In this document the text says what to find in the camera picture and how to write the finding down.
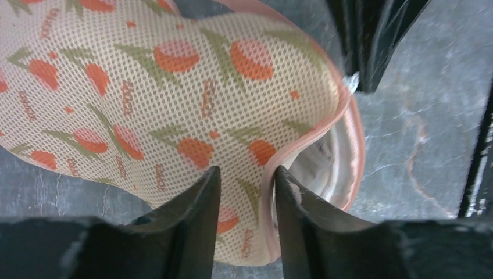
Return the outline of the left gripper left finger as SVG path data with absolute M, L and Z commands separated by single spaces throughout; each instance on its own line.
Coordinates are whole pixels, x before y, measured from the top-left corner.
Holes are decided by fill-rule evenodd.
M 2 278 L 210 278 L 220 169 L 129 224 L 96 217 L 1 219 Z

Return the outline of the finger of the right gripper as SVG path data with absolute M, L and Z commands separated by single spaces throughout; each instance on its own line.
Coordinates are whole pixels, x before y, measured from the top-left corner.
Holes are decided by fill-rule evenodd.
M 368 62 L 364 58 L 363 12 L 369 7 L 369 1 L 326 1 L 340 38 L 344 56 L 344 69 L 347 74 L 359 73 L 368 77 Z
M 359 91 L 376 91 L 391 57 L 430 0 L 358 2 Z

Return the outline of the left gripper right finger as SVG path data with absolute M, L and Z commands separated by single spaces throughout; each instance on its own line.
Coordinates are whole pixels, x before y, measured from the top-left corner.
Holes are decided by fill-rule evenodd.
M 285 167 L 275 172 L 285 278 L 491 278 L 487 219 L 375 224 L 328 203 Z

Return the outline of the white floral bag zipper pull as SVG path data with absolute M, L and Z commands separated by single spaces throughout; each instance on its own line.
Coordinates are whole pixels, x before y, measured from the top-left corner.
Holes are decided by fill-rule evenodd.
M 354 94 L 358 90 L 358 86 L 360 83 L 360 73 L 356 72 L 352 75 L 346 75 L 343 77 L 342 81 L 347 87 L 348 91 L 351 94 Z

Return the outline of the floral peach laundry bag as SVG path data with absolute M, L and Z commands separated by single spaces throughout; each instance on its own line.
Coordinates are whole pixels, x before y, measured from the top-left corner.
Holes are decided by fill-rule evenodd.
M 327 140 L 309 184 L 341 209 L 365 164 L 356 101 L 327 54 L 259 1 L 2 1 L 1 146 L 156 208 L 221 170 L 215 260 L 280 257 L 273 176 Z

